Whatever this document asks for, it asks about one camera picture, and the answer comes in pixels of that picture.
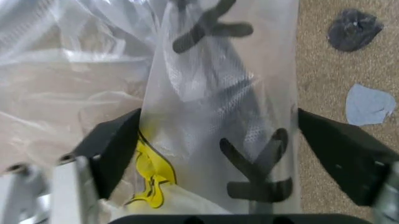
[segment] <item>yellow label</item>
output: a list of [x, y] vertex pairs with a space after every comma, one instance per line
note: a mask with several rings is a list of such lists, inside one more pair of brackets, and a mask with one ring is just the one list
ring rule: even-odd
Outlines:
[[144, 200], [156, 209], [164, 203], [164, 195], [160, 184], [176, 184], [176, 175], [172, 165], [159, 152], [157, 152], [139, 132], [139, 140], [135, 151], [136, 170], [144, 178], [145, 190], [133, 195], [126, 203], [129, 205], [137, 200]]

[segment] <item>clear plastic bag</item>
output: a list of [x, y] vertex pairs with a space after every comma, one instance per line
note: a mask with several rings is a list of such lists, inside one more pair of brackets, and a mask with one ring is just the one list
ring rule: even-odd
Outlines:
[[146, 2], [0, 1], [0, 169], [50, 171], [99, 122], [142, 105], [157, 22]]
[[[130, 212], [299, 211], [297, 10], [298, 0], [0, 0], [0, 169], [50, 171], [144, 99], [139, 175], [128, 168], [114, 193], [135, 192]], [[274, 199], [229, 192], [235, 182], [271, 183]]]
[[163, 184], [231, 213], [299, 211], [297, 11], [297, 0], [168, 2], [142, 107], [131, 212], [143, 200], [163, 207]]

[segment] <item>black marker drawing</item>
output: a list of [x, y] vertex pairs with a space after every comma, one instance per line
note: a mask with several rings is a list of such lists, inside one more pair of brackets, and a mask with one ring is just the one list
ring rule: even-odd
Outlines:
[[[185, 1], [178, 0], [179, 10], [185, 7]], [[186, 34], [180, 36], [173, 42], [173, 50], [178, 53], [184, 53], [195, 46], [205, 36], [231, 36], [245, 37], [253, 33], [253, 28], [249, 23], [219, 23], [218, 19], [226, 14], [235, 4], [236, 0], [220, 0], [219, 3], [204, 12], [198, 22]]]
[[271, 140], [254, 163], [246, 160], [227, 140], [220, 140], [220, 148], [230, 162], [244, 174], [249, 182], [229, 182], [227, 192], [231, 198], [258, 202], [281, 202], [292, 194], [292, 178], [268, 182], [273, 167], [281, 160], [288, 145], [288, 134], [283, 128], [275, 131]]

